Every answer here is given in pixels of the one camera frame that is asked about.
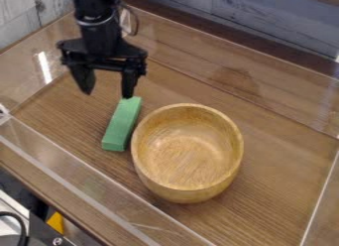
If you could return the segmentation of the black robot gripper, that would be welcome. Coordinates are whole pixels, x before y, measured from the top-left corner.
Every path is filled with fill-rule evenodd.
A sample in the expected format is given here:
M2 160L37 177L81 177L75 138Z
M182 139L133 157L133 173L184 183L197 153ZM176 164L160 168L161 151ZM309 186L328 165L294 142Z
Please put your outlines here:
M121 37L114 20L104 23L78 22L81 36L57 42L61 64L71 73L81 92L90 95L96 69L121 73L121 97L133 96L140 75L145 74L146 51Z

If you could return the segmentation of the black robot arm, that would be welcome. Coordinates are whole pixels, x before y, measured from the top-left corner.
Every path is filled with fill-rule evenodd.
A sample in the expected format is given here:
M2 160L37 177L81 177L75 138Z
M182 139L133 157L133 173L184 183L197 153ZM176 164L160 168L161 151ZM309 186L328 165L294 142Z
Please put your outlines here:
M74 18L81 36L57 42L61 64L86 95L94 86L96 69L116 71L121 75L122 98L133 96L137 79L146 72L146 51L121 36L118 8L121 0L73 0Z

